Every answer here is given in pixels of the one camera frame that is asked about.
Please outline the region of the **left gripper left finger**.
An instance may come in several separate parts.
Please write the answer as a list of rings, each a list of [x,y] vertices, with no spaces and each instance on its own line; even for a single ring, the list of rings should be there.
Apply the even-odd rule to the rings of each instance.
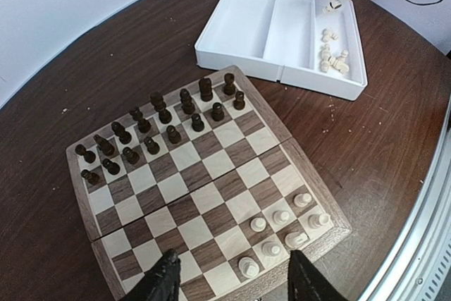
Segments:
[[[137,285],[125,295],[125,300],[179,300],[180,272],[181,261],[177,252],[174,249],[167,250]]]

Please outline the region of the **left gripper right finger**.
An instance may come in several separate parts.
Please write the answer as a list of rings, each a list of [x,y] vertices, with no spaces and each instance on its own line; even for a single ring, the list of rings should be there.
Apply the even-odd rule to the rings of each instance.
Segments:
[[[288,264],[288,299],[343,301],[344,297],[300,250],[292,250]]]

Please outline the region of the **white chess piece tall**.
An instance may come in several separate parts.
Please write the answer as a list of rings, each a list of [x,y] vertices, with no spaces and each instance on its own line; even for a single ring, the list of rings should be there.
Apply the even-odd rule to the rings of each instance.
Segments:
[[[301,232],[291,232],[285,236],[285,244],[291,249],[300,248],[306,241],[308,241],[308,236],[306,233]]]

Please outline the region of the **white pawn second row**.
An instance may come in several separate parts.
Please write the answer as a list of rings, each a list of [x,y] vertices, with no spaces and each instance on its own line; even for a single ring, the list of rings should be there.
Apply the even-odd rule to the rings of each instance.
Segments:
[[[285,225],[290,220],[290,213],[287,210],[277,210],[273,213],[273,222],[277,225]]]

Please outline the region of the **white chess piece short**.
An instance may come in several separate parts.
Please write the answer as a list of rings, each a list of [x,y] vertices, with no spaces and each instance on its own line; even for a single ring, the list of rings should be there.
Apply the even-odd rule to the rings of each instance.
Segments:
[[[295,206],[303,208],[307,206],[313,200],[309,193],[300,193],[296,195],[293,199]]]

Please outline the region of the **white tall piece carried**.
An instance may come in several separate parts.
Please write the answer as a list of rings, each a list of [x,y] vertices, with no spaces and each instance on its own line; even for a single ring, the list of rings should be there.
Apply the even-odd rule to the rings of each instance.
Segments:
[[[240,273],[247,279],[256,278],[260,273],[257,262],[251,257],[243,257],[238,262]]]

